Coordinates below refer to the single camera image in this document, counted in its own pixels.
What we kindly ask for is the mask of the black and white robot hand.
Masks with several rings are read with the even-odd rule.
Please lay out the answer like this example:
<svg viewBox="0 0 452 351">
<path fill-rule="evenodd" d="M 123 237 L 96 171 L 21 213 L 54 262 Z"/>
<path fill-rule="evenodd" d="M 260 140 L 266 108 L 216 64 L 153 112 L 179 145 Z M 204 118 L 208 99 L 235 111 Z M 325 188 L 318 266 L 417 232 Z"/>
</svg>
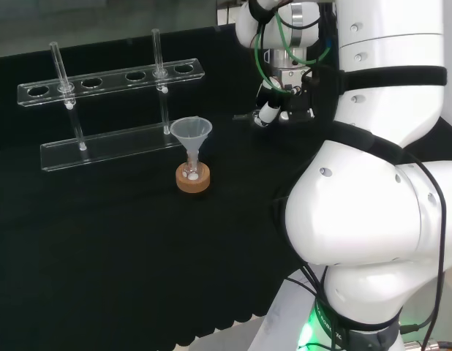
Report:
<svg viewBox="0 0 452 351">
<path fill-rule="evenodd" d="M 312 69 L 292 69 L 287 73 L 291 85 L 283 85 L 280 78 L 285 76 L 286 71 L 279 70 L 279 76 L 270 77 L 274 86 L 284 90 L 288 88 L 289 94 L 278 92 L 269 83 L 263 80 L 256 96 L 256 109 L 252 112 L 253 122 L 262 128 L 271 125 L 291 125 L 312 121 L 314 110 L 312 107 L 312 89 L 314 79 Z"/>
</svg>

